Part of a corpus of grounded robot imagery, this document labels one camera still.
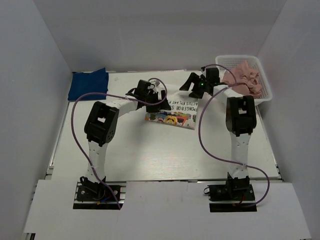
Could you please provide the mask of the white printed t-shirt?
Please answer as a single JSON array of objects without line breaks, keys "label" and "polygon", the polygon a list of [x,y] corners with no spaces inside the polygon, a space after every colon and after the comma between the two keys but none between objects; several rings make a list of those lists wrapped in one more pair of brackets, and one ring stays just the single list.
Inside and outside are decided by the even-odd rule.
[{"label": "white printed t-shirt", "polygon": [[178,85],[169,84],[167,93],[167,100],[171,110],[146,113],[145,120],[194,130],[199,100],[190,97],[189,91],[180,91]]}]

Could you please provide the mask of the pink t-shirt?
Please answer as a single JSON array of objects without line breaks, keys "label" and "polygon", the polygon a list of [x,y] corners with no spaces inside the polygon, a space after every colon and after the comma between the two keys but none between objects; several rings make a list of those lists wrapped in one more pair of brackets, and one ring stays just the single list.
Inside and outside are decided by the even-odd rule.
[{"label": "pink t-shirt", "polygon": [[[246,60],[231,69],[236,78],[236,84],[232,89],[244,96],[250,95],[258,99],[262,95],[262,85],[259,83],[259,71],[252,68]],[[221,82],[234,85],[235,79],[229,71],[225,71]]]}]

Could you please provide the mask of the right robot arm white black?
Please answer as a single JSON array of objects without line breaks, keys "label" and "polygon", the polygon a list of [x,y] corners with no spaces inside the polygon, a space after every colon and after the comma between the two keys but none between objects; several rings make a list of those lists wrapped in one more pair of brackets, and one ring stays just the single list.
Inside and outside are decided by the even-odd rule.
[{"label": "right robot arm white black", "polygon": [[[248,174],[248,147],[251,135],[257,125],[255,100],[251,95],[241,95],[232,87],[242,83],[237,80],[232,71],[227,70],[234,78],[233,83],[220,82],[219,64],[213,64],[211,68],[202,68],[205,74],[197,75],[192,72],[186,82],[180,87],[181,91],[188,91],[193,85],[189,96],[201,99],[204,93],[211,95],[205,104],[198,123],[198,139],[202,149],[212,158],[231,164],[231,170],[227,173],[225,183],[226,195],[236,200],[247,192],[250,186]],[[231,138],[231,159],[223,159],[211,154],[204,146],[201,138],[202,118],[206,108],[213,98],[219,99],[225,104],[225,124]]]}]

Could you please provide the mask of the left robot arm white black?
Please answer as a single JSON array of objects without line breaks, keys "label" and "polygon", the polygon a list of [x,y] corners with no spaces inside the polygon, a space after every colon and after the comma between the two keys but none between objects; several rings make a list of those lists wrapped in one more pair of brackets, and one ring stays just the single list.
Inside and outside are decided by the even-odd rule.
[{"label": "left robot arm white black", "polygon": [[88,167],[85,176],[80,178],[82,186],[94,199],[105,196],[105,160],[109,143],[115,136],[118,118],[143,107],[147,112],[170,110],[167,100],[167,87],[158,78],[140,80],[137,87],[129,90],[125,97],[118,97],[110,103],[96,101],[84,126],[88,141]]}]

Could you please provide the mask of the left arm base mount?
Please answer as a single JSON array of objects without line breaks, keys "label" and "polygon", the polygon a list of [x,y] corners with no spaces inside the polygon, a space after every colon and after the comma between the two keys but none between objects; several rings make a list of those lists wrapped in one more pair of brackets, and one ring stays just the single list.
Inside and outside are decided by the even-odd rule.
[{"label": "left arm base mount", "polygon": [[[115,194],[119,205],[122,207],[126,196],[126,182],[108,182],[108,185]],[[74,200],[74,210],[119,210],[119,206],[111,193],[106,188],[102,193],[94,193],[86,187],[82,186],[80,182],[77,183]]]}]

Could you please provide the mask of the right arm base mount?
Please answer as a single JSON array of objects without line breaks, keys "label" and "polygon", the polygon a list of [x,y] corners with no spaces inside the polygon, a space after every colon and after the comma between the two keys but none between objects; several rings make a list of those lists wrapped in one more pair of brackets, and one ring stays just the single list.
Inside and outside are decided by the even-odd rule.
[{"label": "right arm base mount", "polygon": [[203,194],[209,198],[211,213],[257,212],[253,186],[245,192],[230,196],[225,184],[211,184],[204,188]]}]

